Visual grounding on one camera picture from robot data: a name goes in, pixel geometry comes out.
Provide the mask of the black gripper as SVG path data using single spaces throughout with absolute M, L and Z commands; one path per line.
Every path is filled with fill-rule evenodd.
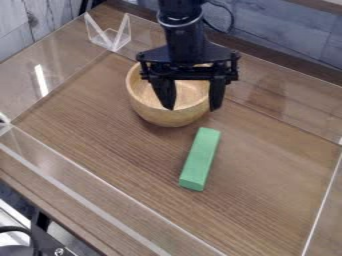
M 175 80 L 210 81 L 210 110 L 220 108 L 226 84 L 239 79 L 238 61 L 240 53 L 215 43 L 207 43 L 198 56 L 184 55 L 182 61 L 172 60 L 167 46 L 139 52 L 140 76 L 151 82 L 162 106 L 174 110 L 176 101 Z

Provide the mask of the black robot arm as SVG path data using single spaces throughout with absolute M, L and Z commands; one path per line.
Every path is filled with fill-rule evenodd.
M 239 79 L 240 54 L 207 39 L 203 4 L 207 0 L 158 0 L 158 23 L 166 45 L 136 54 L 140 77 L 152 86 L 162 106 L 172 110 L 178 80 L 207 81 L 210 110 L 222 107 L 226 86 Z

